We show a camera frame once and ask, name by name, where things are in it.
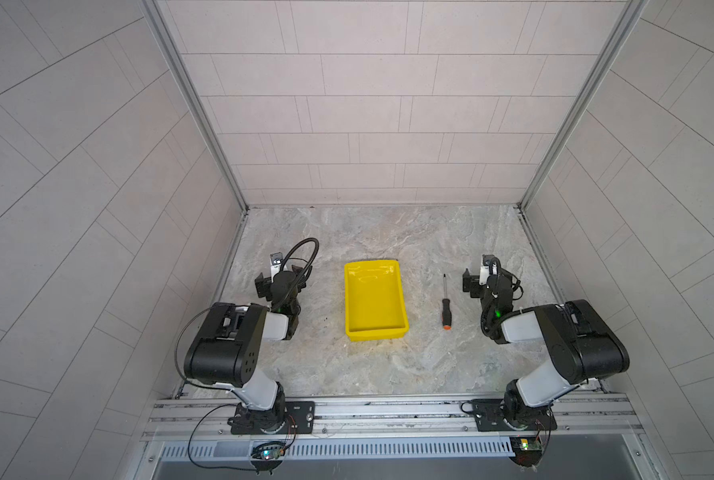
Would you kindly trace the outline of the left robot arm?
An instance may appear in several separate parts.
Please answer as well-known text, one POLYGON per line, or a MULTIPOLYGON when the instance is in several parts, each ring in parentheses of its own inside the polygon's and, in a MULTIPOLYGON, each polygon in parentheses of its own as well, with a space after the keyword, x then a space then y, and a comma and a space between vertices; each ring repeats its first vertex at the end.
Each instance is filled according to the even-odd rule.
POLYGON ((307 279, 308 271, 298 267, 259 275, 257 294, 272 305, 215 303, 185 354, 187 380, 239 399, 228 421, 234 435, 312 432, 314 403, 287 401, 281 383, 257 368, 264 341, 293 338, 301 312, 297 295, 307 279))

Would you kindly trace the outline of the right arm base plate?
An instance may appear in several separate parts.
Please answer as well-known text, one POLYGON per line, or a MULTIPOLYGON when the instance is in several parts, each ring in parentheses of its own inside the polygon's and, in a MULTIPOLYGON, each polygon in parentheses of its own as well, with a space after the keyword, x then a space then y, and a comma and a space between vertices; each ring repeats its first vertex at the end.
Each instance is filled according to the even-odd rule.
POLYGON ((520 401, 474 399, 461 405, 461 411, 471 416, 478 432, 554 431, 556 420, 549 406, 527 407, 520 401))

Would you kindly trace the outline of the black orange handled screwdriver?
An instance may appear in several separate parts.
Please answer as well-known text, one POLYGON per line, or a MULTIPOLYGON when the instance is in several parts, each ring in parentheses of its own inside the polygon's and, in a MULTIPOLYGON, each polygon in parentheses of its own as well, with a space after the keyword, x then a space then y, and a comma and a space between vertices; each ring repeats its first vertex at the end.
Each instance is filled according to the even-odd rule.
POLYGON ((441 301, 441 323, 445 330, 450 330, 452 328, 452 312, 451 303, 448 295, 448 280, 447 275, 443 275, 443 298, 441 301))

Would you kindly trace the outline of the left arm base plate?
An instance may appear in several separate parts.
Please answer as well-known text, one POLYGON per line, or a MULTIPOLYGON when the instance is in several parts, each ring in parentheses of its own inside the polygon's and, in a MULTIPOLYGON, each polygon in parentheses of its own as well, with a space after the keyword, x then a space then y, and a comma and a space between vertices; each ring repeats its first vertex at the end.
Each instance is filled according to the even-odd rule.
POLYGON ((315 407, 313 401, 285 401, 264 411, 238 405, 227 423, 233 435, 311 434, 315 407))

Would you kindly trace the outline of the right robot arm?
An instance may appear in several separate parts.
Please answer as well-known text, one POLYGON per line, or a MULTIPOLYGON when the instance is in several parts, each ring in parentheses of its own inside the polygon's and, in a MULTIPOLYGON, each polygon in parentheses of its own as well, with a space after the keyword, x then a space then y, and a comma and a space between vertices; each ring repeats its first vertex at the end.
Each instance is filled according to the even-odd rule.
POLYGON ((478 275, 462 274, 462 291, 480 300, 482 333, 499 345, 541 340, 549 359, 530 373, 511 380, 498 407, 479 401, 471 412, 512 430, 556 427, 549 410, 554 401, 590 379, 623 373, 630 366, 623 343, 586 300, 516 309, 520 282, 497 266, 497 259, 478 275))

